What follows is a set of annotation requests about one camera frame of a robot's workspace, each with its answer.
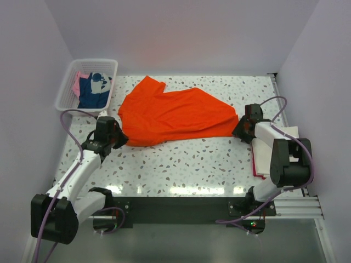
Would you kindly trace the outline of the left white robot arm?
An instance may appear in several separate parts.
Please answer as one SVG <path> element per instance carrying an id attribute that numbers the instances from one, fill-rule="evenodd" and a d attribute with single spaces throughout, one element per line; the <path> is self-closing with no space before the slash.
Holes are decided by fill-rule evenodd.
<path id="1" fill-rule="evenodd" d="M 31 201 L 31 235 L 61 244 L 70 244 L 79 225 L 99 212 L 108 215 L 115 207 L 112 192 L 93 187 L 80 199 L 81 189 L 112 150 L 125 145 L 128 138 L 117 120 L 97 118 L 95 130 L 80 145 L 80 152 L 65 175 L 45 194 Z"/>

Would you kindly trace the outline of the orange t shirt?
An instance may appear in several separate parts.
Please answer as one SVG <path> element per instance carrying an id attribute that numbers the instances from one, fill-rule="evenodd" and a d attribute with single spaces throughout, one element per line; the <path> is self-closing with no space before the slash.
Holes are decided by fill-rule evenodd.
<path id="1" fill-rule="evenodd" d="M 239 123 L 233 107 L 199 88 L 165 87 L 146 76 L 124 99 L 118 116 L 129 146 L 232 135 Z"/>

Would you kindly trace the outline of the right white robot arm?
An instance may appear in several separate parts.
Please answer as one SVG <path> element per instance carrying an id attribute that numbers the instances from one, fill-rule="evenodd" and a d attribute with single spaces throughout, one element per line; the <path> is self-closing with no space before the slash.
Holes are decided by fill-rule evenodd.
<path id="1" fill-rule="evenodd" d="M 264 204 L 284 191 L 304 188 L 313 181 L 314 164 L 310 140 L 296 138 L 265 119 L 258 104 L 245 106 L 245 114 L 233 130 L 233 136 L 254 145 L 261 141 L 270 148 L 269 175 L 245 194 L 244 208 L 257 215 Z"/>

